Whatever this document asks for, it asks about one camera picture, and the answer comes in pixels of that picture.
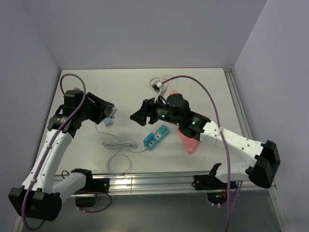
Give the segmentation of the light blue USB charger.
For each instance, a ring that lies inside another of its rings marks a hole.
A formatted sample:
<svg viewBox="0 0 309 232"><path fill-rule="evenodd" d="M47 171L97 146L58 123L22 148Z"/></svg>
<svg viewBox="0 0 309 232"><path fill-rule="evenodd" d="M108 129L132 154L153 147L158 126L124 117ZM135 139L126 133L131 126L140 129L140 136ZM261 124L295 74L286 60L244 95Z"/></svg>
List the light blue USB charger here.
<svg viewBox="0 0 309 232"><path fill-rule="evenodd" d="M110 127L113 125L113 119L114 119L114 115L116 112L117 112L117 108L113 107L111 114L103 120L103 123L106 127Z"/></svg>

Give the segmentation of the blue square plug adapter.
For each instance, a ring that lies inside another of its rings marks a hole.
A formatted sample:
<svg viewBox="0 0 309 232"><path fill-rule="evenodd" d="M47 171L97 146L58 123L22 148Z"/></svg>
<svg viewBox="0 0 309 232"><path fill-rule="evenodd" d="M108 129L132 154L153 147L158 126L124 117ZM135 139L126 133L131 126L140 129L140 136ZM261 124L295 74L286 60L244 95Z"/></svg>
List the blue square plug adapter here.
<svg viewBox="0 0 309 232"><path fill-rule="evenodd" d="M147 146L153 139L155 134L153 132L149 133L143 140L144 146Z"/></svg>

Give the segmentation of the teal power strip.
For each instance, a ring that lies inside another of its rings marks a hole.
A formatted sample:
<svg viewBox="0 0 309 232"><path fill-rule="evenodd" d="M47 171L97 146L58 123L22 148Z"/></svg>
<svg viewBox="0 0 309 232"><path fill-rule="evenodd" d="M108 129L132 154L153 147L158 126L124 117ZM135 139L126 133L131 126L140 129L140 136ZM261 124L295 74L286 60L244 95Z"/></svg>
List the teal power strip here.
<svg viewBox="0 0 309 232"><path fill-rule="evenodd" d="M163 124L153 133L154 139L147 146L144 146L148 151L153 150L169 134L169 128Z"/></svg>

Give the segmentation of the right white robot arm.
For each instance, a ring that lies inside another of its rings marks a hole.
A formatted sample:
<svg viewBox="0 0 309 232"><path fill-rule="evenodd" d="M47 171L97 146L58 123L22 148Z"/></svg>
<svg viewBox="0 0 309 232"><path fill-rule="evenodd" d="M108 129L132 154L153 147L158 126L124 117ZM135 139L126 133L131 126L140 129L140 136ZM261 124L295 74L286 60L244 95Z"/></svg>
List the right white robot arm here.
<svg viewBox="0 0 309 232"><path fill-rule="evenodd" d="M141 126L154 124L159 120L177 125L188 138L227 149L229 154L242 161L225 168L217 163L211 169L208 179L213 188L220 188L229 181L250 180L255 185L268 189L272 186L281 160L277 145L267 140L262 143L219 127L216 122L190 109L182 94L172 94L166 101L145 99L141 108L130 116Z"/></svg>

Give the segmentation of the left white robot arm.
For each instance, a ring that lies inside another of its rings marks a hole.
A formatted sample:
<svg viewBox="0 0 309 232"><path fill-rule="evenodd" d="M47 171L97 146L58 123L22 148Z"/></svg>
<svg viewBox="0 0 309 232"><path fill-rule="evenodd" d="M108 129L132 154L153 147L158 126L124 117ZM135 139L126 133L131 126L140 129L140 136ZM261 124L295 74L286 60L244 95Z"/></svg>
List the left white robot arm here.
<svg viewBox="0 0 309 232"><path fill-rule="evenodd" d="M73 194L107 194L109 179L95 181L90 170L75 168L62 181L54 178L62 157L82 122L96 124L112 117L114 104L81 90L68 90L64 103L49 120L44 147L30 174L19 188L12 188L9 200L23 218L53 221L62 204Z"/></svg>

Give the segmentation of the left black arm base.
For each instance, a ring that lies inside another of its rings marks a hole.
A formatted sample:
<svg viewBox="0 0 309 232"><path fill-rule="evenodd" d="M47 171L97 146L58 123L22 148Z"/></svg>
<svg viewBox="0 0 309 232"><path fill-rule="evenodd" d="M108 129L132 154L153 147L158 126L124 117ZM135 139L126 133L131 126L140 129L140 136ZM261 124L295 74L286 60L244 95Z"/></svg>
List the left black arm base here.
<svg viewBox="0 0 309 232"><path fill-rule="evenodd" d="M88 196L76 196L75 205L79 208L90 208L93 207L97 201L98 193L104 192L108 193L110 185L109 178L94 178L92 179L90 187L82 188L76 192L77 195L89 194L90 192L95 192L95 195Z"/></svg>

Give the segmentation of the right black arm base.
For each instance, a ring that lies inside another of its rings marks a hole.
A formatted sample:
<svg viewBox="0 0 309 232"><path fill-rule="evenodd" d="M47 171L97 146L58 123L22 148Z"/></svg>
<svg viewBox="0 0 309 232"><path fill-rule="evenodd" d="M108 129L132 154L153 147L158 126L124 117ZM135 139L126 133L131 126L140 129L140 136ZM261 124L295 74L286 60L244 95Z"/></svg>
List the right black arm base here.
<svg viewBox="0 0 309 232"><path fill-rule="evenodd" d="M213 205L222 205L227 201L227 183L223 183L215 177L216 172L211 170L209 174L194 175L191 186L195 190L215 190L216 192L207 192L207 198Z"/></svg>

